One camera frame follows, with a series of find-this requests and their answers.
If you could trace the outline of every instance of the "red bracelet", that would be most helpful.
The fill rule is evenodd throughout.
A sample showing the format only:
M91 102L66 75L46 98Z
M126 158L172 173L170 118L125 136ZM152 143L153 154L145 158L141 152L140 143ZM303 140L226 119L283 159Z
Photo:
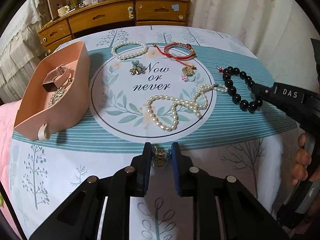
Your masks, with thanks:
M190 53L189 55L187 55L187 56L174 56L174 55L170 54L170 53L168 52L168 50L170 49L170 47L172 47L172 46L177 46L177 45L185 47L186 49L190 50L191 53ZM181 63L181 64L183 64L183 65L185 65L185 66L188 66L188 67L190 67L190 68L192 68L192 69L197 69L197 68L196 68L195 66L193 66L193 65L189 65L189 64L186 64L186 63L184 63L184 62L181 62L181 60L187 60L187 59L190 59L190 58L192 58L192 57L194 57L194 56L196 55L195 50L191 47L190 44L183 44L183 43L181 43L181 42L180 42L180 43L178 43L178 42L172 42L172 43L170 43L170 44L168 44L168 45L166 45L166 46L164 47L164 51L163 51L163 52L159 49L159 47L158 47L156 44L153 44L153 46L154 46L155 48L157 48L158 51L159 51L162 55L165 55L165 56L168 57L168 58L172 58L172 59L178 61L179 63Z

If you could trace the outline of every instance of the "black bead bracelet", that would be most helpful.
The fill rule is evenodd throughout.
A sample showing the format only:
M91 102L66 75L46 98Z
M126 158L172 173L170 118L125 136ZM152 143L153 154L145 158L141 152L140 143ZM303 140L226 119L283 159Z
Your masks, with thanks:
M228 88L228 94L232 96L232 102L234 102L236 105L239 104L240 109L242 111L249 111L250 113L254 113L258 107L262 106L263 100L262 98L256 98L252 102L248 102L247 100L241 100L241 95L237 93L236 87L233 85L233 81L231 80L231 76L235 75L238 76L244 80L244 82L247 84L248 88L250 89L252 85L254 84L254 81L250 76L247 76L247 73L244 71L240 71L239 68L235 67L228 67L223 70L222 79L224 81L225 86Z

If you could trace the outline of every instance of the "white circle print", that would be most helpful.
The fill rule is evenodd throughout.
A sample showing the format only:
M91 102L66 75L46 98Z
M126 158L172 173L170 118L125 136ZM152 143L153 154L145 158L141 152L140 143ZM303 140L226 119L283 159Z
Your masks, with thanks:
M135 53L141 48L133 48L120 54ZM174 55L188 55L178 49L171 49ZM139 61L143 65L141 74L136 74L133 66ZM183 82L181 63L159 53L152 45L146 54L119 60L108 59L94 74L90 87L90 111L97 123L111 134L136 143L164 143L176 141L199 129L211 115L216 103L216 91L206 92L209 106L200 110L199 119L192 110L177 106L178 125L175 130L163 131L157 127L145 107L146 101L155 95L168 95L191 100L202 84L214 84L208 69L196 58L184 61L194 65L195 81ZM202 97L197 103L204 104ZM152 103L156 118L166 126L172 125L170 100L156 100Z

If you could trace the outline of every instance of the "pink fabric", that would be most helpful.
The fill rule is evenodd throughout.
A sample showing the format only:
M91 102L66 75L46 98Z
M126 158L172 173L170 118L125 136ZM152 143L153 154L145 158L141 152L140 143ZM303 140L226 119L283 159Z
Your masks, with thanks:
M9 192L9 180L8 180L8 162L9 162L9 150L11 137L13 133L14 121L17 115L17 111L20 107L21 100L0 106L0 180L7 195L10 198ZM5 218L19 236L18 230L13 222L13 219L9 213L6 205L1 208Z

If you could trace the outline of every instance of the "black circle outline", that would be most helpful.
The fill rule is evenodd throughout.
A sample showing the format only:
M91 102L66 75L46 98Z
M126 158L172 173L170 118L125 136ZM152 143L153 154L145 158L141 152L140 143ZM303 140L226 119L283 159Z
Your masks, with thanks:
M131 51L131 50L134 50L134 49L137 49L137 48L132 48L132 49L130 49L130 50L125 50L125 51L123 51L122 53L124 53L124 52L129 52L129 51ZM183 51L180 51L180 50L176 50L176 49L172 49L172 50L175 50L175 51L177 51L177 52L181 52L181 53L184 53L185 54L185 52L183 52ZM97 78L97 76L99 75L99 72L111 61L111 60L113 60L115 57L113 56L113 57L111 57L101 68L100 68L100 70L98 71L98 73L96 74L96 76L95 76L95 78L94 78L94 80L92 81L92 87L91 87L91 102L92 102L92 106L93 106L93 109L95 110L95 112L96 112L96 114L97 114L97 116L99 116L100 117L100 119L106 124L106 125L108 125L109 127L111 127L112 129L114 129L114 130L116 130L116 131L118 131L118 132L120 132L120 133L123 133L123 134L126 134L126 135L129 135L129 136L133 136L133 137L138 137L138 138L163 138L163 137L167 137L167 136L171 136L171 135L175 135L175 134L178 134L178 133L181 133L181 132L183 132L183 131L185 131L185 130L187 130L187 129L189 129L189 128L191 128L192 126L194 126L197 122L199 122L202 118L203 118L203 116L208 112L208 110L209 110L209 108L210 108L210 105L211 105L211 103L212 103L212 98L213 98L213 90L211 91L211 93L212 93L212 95L211 95L211 100L210 100L210 103L208 104L208 108L207 108L207 110L205 111L205 113L202 115L202 117L201 118L199 118L195 123L193 123L192 125L190 125L189 127L187 127L187 128L185 128L185 129L183 129L183 130L181 130L181 131L179 131L179 132L176 132L176 133L170 133L170 134L167 134L167 135L162 135L162 136L152 136L152 137L149 137L149 136L138 136L138 135L132 135L132 134L129 134L129 133L125 133L125 132L122 132L122 131L120 131L120 130L118 130L118 129L116 129L116 128L114 128L113 126L111 126L110 124L108 124L104 119L102 119L102 117L99 115L99 113L98 113L98 111L97 111L97 109L96 109L96 107L94 106L94 103L93 103L93 99L92 99L92 90L93 90L93 85L94 85L94 82L95 82L95 79ZM209 77L209 80L210 80L210 84L212 84L212 80L211 80L211 78L210 78L210 75L208 74L208 72L206 71L206 69L202 66L202 63L200 63L196 58L193 58L193 60L194 61L196 61L202 68L203 68L203 70L206 72L206 74L208 75L208 77Z

